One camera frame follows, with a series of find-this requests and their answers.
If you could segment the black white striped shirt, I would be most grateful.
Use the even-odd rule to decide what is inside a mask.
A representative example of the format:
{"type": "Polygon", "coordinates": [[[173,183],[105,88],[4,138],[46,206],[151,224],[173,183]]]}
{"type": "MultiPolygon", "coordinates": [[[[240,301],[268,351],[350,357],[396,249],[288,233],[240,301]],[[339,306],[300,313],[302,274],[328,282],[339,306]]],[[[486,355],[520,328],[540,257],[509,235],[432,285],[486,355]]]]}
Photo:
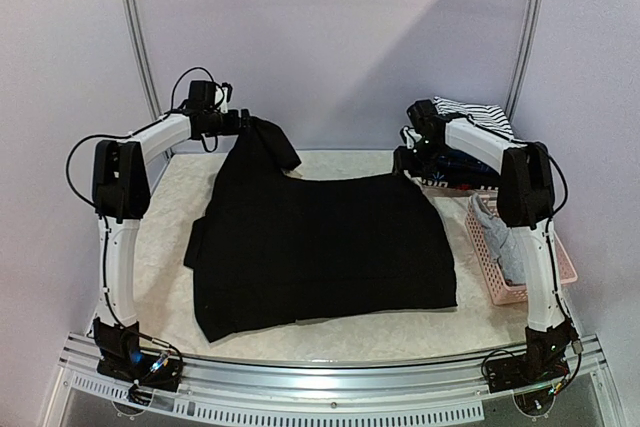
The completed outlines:
{"type": "Polygon", "coordinates": [[[504,137],[513,137],[511,124],[499,105],[463,103],[442,97],[434,97],[432,102],[441,115],[462,114],[480,127],[504,137]]]}

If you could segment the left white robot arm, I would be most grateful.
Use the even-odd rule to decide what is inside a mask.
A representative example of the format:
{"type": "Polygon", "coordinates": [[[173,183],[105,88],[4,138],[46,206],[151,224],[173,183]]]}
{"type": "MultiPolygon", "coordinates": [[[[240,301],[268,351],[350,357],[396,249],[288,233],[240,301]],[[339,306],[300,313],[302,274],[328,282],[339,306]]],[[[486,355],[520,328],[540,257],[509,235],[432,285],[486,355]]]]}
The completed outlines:
{"type": "Polygon", "coordinates": [[[106,325],[138,322],[133,300],[135,246],[151,202],[147,164],[186,141],[232,136],[249,124],[249,111],[231,109],[232,86],[210,80],[190,83],[176,109],[125,136],[95,147],[92,201],[100,225],[100,294],[95,315],[106,325]]]}

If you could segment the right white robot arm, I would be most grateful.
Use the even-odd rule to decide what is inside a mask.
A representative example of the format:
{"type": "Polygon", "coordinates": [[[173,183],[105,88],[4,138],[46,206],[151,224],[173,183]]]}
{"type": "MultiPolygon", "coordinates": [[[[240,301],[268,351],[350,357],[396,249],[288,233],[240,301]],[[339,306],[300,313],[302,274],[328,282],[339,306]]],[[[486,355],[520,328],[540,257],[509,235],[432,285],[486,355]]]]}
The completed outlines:
{"type": "Polygon", "coordinates": [[[448,150],[463,152],[499,174],[497,209],[521,251],[528,293],[528,328],[550,332],[569,320],[555,250],[552,159],[540,142],[493,131],[466,113],[441,114],[430,100],[408,107],[410,126],[394,169],[421,180],[448,150]]]}

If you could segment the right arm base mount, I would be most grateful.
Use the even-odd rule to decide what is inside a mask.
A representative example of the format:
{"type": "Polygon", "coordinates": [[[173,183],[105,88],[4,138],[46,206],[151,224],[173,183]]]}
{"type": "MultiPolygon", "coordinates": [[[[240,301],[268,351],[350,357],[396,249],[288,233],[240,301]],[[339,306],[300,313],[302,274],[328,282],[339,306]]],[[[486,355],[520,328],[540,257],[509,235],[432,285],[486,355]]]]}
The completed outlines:
{"type": "Polygon", "coordinates": [[[491,393],[535,386],[559,379],[551,396],[570,385],[582,363],[582,342],[570,321],[545,332],[525,328],[525,352],[515,355],[505,349],[490,352],[481,364],[481,374],[491,393]]]}

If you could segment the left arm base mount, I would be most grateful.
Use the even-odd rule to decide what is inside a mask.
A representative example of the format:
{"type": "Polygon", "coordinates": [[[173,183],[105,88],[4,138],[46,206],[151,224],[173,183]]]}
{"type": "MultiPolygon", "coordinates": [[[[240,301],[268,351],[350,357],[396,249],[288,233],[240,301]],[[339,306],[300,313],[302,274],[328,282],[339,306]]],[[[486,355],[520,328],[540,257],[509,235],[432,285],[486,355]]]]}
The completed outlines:
{"type": "Polygon", "coordinates": [[[138,323],[129,327],[110,326],[95,318],[92,332],[100,351],[99,374],[134,387],[178,390],[184,360],[175,346],[141,333],[138,323]]]}

